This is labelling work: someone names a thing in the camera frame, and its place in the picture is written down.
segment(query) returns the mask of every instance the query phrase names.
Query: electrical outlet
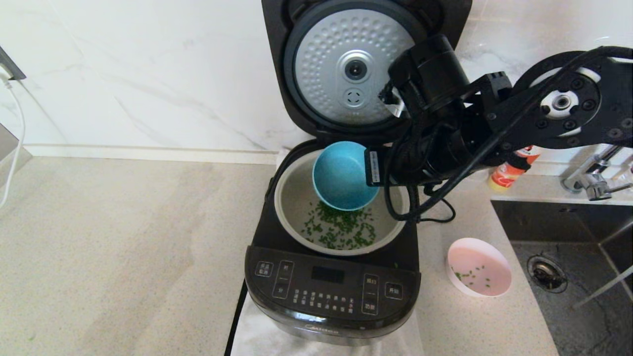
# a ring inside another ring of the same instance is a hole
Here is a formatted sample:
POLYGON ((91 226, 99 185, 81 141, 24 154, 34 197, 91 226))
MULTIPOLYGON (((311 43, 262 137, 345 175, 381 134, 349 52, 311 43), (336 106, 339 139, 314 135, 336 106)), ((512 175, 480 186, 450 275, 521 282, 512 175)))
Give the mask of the electrical outlet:
POLYGON ((13 77, 10 80, 23 80, 27 78, 9 55, 6 54, 2 47, 0 47, 0 64, 3 64, 11 72, 11 74, 13 74, 13 77))

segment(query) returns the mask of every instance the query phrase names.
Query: control panel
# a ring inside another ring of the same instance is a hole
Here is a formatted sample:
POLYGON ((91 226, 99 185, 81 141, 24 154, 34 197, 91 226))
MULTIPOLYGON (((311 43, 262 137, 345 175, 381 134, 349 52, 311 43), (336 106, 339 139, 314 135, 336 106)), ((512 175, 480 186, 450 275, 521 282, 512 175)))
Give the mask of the control panel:
POLYGON ((303 314, 375 320, 417 297, 419 276, 336 258, 250 247, 248 279, 263 297, 303 314))

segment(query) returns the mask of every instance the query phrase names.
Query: brand logo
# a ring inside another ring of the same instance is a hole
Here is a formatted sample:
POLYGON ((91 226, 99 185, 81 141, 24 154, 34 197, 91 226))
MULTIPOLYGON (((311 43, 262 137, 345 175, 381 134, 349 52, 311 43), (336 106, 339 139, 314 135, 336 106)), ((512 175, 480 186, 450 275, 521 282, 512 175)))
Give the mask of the brand logo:
POLYGON ((311 324, 306 324, 305 328, 308 329, 308 330, 312 330, 312 331, 318 331, 320 333, 339 334, 339 332, 336 331, 336 330, 326 329, 324 327, 311 325, 311 324))

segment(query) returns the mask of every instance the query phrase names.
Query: rice cooker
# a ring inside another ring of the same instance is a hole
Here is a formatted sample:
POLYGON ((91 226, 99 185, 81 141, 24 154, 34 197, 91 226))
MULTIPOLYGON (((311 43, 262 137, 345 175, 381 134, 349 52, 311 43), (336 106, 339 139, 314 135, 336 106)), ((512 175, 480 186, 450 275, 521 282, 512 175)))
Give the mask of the rice cooker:
MULTIPOLYGON (((262 5, 285 107, 316 139, 295 147, 270 181, 246 251, 246 285, 280 329, 309 340, 366 345, 396 330, 413 311, 420 291, 417 229, 391 218, 379 192, 362 211, 368 228, 355 235, 371 234, 372 243, 324 241, 318 230, 325 226, 309 229, 319 207, 312 165, 334 142, 368 146, 402 135, 406 122, 378 99, 389 65, 436 33, 455 47, 471 1, 263 0, 262 5)), ((406 191, 392 192, 396 208, 407 210, 406 191)))

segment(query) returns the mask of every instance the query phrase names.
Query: button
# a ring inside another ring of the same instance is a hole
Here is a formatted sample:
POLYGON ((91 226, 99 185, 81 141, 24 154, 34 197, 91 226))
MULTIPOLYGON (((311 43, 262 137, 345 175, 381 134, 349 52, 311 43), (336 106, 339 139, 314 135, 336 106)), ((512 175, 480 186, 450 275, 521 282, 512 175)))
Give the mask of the button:
POLYGON ((270 277, 273 274, 273 263, 266 261, 257 262, 255 268, 255 275, 261 277, 270 277))
POLYGON ((402 285, 397 283, 385 283, 385 296, 391 299, 402 299, 402 285))
POLYGON ((281 261, 279 264, 279 273, 277 279, 290 279, 292 276, 292 267, 294 263, 291 261, 281 261))
POLYGON ((365 282, 363 283, 363 294, 378 295, 378 276, 373 274, 365 274, 365 282))
POLYGON ((273 297, 279 299, 285 299, 288 296, 288 283, 277 282, 273 289, 273 297))
POLYGON ((364 314, 378 315, 378 298, 372 295, 363 296, 361 311, 364 314))

